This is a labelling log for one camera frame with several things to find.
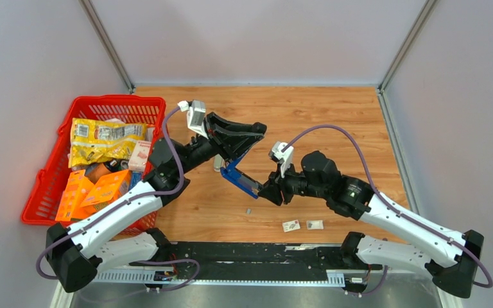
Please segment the blue black stapler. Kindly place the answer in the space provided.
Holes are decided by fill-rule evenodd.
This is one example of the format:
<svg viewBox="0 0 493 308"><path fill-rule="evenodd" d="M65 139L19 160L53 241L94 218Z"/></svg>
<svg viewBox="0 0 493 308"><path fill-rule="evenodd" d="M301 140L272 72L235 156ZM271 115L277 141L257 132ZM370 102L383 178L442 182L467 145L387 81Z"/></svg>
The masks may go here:
<svg viewBox="0 0 493 308"><path fill-rule="evenodd" d="M262 188L262 184L237 168L238 164L245 156L246 155L243 154L235 160L225 160L224 165L220 167L220 174L224 179L247 193L252 198L258 199L258 193Z"/></svg>

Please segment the grey white stapler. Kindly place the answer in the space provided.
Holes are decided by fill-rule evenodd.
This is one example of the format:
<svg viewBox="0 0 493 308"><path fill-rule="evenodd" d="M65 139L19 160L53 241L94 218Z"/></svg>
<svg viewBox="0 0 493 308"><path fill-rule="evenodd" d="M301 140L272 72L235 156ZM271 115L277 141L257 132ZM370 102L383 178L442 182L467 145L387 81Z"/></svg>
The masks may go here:
<svg viewBox="0 0 493 308"><path fill-rule="evenodd" d="M219 173L221 168L225 167L225 161L221 155L216 155L214 157L213 169L215 172Z"/></svg>

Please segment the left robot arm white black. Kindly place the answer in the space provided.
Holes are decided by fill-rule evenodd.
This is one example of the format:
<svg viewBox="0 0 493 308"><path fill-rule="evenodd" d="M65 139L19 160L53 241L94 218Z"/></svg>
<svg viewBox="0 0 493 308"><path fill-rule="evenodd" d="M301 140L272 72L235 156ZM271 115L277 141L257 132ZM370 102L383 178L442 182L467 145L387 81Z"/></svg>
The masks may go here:
<svg viewBox="0 0 493 308"><path fill-rule="evenodd" d="M165 265L171 250L158 241L162 236L156 228L129 239L113 241L113 237L177 199L190 183L185 177L189 171L217 155L227 162L242 158L264 139L267 126L232 122L211 112L202 119L201 129L187 144L165 132L154 142L148 159L153 169L130 191L86 219L68 227L60 222L49 227L46 248L37 259L39 275L45 275L40 262L46 259L55 273L51 279L73 293L110 268L144 261Z"/></svg>

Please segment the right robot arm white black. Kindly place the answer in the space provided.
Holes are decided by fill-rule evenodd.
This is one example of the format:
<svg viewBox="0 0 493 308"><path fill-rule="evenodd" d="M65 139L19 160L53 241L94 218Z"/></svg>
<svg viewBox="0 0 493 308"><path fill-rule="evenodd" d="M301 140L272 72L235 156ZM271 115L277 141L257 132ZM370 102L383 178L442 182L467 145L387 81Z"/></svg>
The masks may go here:
<svg viewBox="0 0 493 308"><path fill-rule="evenodd" d="M397 266L431 278L441 290L470 298L484 243L475 230L459 232L438 225L400 206L359 178L343 175L320 151L305 155L295 171L290 156L273 150L277 163L258 195L280 206L294 196L319 198L337 215L382 228L405 244L388 243L361 232L349 232L340 258L351 269L361 264Z"/></svg>

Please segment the staple box with red mark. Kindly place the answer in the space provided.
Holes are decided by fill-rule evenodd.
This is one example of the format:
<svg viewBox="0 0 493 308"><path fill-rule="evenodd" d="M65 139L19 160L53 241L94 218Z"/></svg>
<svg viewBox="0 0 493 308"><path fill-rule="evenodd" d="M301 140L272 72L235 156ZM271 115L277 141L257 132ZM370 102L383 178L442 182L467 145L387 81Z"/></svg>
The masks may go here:
<svg viewBox="0 0 493 308"><path fill-rule="evenodd" d="M285 233L300 230L301 229L300 222L297 219L292 220L292 221L283 222L282 223L282 229L283 229L283 232L285 232Z"/></svg>

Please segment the small grey staple box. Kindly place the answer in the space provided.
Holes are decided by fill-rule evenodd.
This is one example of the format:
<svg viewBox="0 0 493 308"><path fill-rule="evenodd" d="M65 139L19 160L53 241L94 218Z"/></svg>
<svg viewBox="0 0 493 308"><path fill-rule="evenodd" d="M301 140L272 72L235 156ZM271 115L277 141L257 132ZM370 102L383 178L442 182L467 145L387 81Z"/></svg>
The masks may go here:
<svg viewBox="0 0 493 308"><path fill-rule="evenodd" d="M308 230L323 230L324 222L322 220L311 220L306 222Z"/></svg>

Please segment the pink white small box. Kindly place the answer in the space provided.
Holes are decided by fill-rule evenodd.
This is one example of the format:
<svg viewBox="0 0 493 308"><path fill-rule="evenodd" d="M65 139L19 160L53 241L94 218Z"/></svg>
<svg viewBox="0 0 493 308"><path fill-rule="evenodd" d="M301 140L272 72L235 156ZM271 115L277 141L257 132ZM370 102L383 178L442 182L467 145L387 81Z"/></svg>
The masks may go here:
<svg viewBox="0 0 493 308"><path fill-rule="evenodd" d="M128 169L133 172L143 173L146 169L150 150L151 142L137 141L128 161Z"/></svg>

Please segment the yellow snack bag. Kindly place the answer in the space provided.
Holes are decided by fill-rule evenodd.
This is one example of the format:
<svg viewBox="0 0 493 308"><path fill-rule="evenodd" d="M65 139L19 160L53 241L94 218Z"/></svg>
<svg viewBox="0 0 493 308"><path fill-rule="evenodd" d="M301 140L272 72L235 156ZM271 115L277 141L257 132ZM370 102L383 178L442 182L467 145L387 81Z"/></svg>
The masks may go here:
<svg viewBox="0 0 493 308"><path fill-rule="evenodd" d="M144 123L111 123L74 118L70 131L69 167L87 166L113 159L127 160L147 131Z"/></svg>

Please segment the orange box right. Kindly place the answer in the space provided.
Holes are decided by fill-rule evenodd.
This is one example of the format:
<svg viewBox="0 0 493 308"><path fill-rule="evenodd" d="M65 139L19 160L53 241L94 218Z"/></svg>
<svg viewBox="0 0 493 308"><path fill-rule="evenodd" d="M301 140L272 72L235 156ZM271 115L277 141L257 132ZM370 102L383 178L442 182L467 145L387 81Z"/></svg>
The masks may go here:
<svg viewBox="0 0 493 308"><path fill-rule="evenodd" d="M102 176L80 204L80 210L94 214L128 192L131 171L122 170Z"/></svg>

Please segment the orange box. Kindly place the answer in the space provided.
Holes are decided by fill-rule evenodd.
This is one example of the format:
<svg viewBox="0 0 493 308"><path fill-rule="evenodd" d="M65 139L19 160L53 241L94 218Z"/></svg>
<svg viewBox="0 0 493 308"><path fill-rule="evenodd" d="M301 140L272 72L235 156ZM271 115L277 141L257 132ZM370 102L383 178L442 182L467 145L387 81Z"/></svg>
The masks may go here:
<svg viewBox="0 0 493 308"><path fill-rule="evenodd" d="M85 176L83 169L70 173L67 185L62 193L55 221L79 221L90 214L81 208L81 204L90 193L94 184Z"/></svg>
<svg viewBox="0 0 493 308"><path fill-rule="evenodd" d="M131 171L122 170L102 176L80 204L80 210L94 214L128 192Z"/></svg>

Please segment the orange box left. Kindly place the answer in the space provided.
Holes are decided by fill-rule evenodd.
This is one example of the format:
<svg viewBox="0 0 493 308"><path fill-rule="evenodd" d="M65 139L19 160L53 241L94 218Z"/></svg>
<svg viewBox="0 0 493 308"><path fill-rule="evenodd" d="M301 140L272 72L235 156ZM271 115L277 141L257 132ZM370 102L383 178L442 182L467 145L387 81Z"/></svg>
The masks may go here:
<svg viewBox="0 0 493 308"><path fill-rule="evenodd" d="M62 193L55 221L79 221L90 214L81 208L81 204L90 193L94 184L85 176L83 169L70 173L67 185Z"/></svg>

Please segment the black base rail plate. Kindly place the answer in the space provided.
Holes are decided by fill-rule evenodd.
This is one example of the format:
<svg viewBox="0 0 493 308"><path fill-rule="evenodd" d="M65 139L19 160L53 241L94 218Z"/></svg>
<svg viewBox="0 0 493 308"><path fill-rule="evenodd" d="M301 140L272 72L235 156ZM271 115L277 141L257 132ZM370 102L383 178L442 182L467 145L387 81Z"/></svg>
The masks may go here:
<svg viewBox="0 0 493 308"><path fill-rule="evenodd" d="M198 281L322 281L329 270L365 274L383 269L344 255L339 244L175 242L153 257L155 262L181 260L176 265L178 278L195 273L188 259L200 263Z"/></svg>

